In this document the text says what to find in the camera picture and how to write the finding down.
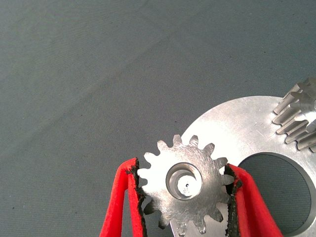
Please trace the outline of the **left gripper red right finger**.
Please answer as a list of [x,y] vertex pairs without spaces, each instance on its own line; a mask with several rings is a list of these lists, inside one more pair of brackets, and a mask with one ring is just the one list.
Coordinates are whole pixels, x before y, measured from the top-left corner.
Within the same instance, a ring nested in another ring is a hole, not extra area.
[[226,187],[232,202],[228,205],[227,237],[282,237],[253,179],[244,169],[227,164],[225,174],[234,177]]

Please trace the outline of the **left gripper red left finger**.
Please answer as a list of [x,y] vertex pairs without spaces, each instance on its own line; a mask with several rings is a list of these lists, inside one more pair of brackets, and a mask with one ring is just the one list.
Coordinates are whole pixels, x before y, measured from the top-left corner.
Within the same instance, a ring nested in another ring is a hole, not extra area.
[[144,196],[139,189],[138,158],[123,162],[117,169],[112,185],[111,197],[105,220],[100,232],[101,237],[120,237],[125,192],[128,191],[128,200],[131,216],[132,235],[145,236],[145,219],[141,209]]

